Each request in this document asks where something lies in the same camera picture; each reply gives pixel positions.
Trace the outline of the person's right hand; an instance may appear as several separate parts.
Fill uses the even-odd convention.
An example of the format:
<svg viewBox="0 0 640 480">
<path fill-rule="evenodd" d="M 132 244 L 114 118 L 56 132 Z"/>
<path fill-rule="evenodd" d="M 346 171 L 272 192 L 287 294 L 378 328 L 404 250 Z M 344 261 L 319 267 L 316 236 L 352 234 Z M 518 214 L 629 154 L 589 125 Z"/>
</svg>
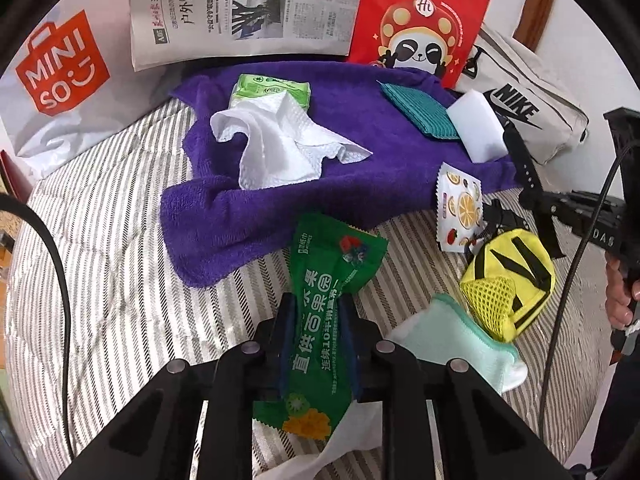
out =
<svg viewBox="0 0 640 480">
<path fill-rule="evenodd" d="M 606 289 L 605 289 L 605 311 L 608 320 L 616 330 L 623 330 L 632 322 L 634 314 L 630 310 L 631 300 L 639 300 L 639 282 L 634 282 L 632 286 L 625 284 L 620 266 L 620 260 L 605 254 L 606 260 Z"/>
</svg>

